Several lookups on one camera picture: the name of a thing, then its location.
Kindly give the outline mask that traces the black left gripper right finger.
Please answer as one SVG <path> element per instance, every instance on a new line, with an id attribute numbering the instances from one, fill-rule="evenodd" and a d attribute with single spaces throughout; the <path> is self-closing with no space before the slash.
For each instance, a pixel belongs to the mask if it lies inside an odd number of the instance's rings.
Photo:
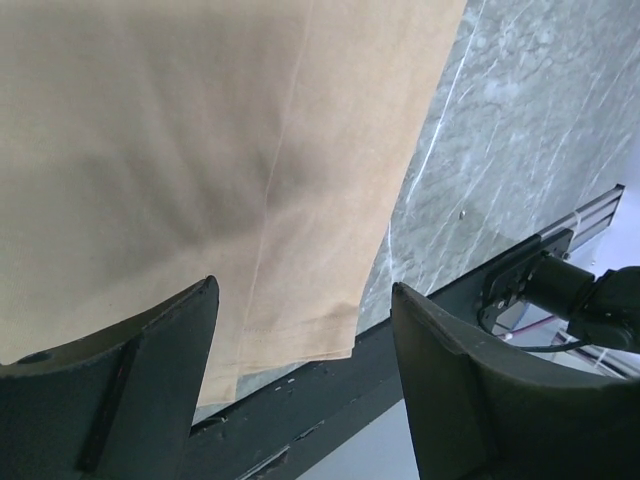
<path id="1" fill-rule="evenodd" d="M 635 479 L 639 384 L 516 349 L 409 286 L 391 325 L 423 479 Z"/>

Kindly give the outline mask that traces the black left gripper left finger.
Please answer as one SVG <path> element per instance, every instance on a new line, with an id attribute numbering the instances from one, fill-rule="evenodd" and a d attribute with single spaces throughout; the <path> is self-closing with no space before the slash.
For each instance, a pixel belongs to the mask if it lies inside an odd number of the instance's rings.
<path id="1" fill-rule="evenodd" d="M 219 307 L 208 276 L 1 368 L 4 479 L 177 479 Z"/>

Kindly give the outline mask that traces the beige t shirt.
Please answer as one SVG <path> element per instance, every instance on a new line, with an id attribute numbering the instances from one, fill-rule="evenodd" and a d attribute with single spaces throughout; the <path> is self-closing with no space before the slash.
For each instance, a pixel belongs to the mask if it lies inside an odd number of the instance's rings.
<path id="1" fill-rule="evenodd" d="M 200 403 L 348 357 L 461 1 L 5 1 L 1 360 L 212 275 Z"/>

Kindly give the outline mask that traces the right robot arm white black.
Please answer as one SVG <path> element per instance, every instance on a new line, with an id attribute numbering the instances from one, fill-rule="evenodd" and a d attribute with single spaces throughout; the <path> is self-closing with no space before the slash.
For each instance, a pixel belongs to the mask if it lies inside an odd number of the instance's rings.
<path id="1" fill-rule="evenodd" d="M 521 297 L 566 321 L 567 333 L 584 345 L 639 351 L 639 268 L 595 277 L 555 257 L 540 260 Z"/>

